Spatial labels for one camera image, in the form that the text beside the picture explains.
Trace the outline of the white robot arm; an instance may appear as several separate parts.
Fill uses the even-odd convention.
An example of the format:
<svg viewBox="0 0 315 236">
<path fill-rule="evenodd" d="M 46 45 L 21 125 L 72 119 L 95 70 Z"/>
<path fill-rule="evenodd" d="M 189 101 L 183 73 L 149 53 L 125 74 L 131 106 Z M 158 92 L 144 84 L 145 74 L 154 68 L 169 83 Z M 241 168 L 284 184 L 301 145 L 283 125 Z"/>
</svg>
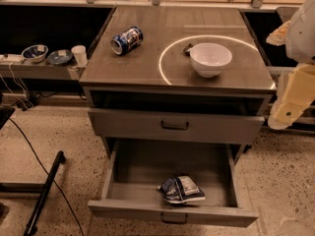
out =
<svg viewBox="0 0 315 236">
<path fill-rule="evenodd" d="M 306 0 L 270 39 L 281 39 L 286 56 L 298 63 L 291 72 L 281 73 L 277 100 L 268 119 L 270 128 L 283 130 L 315 100 L 315 0 Z"/>
</svg>

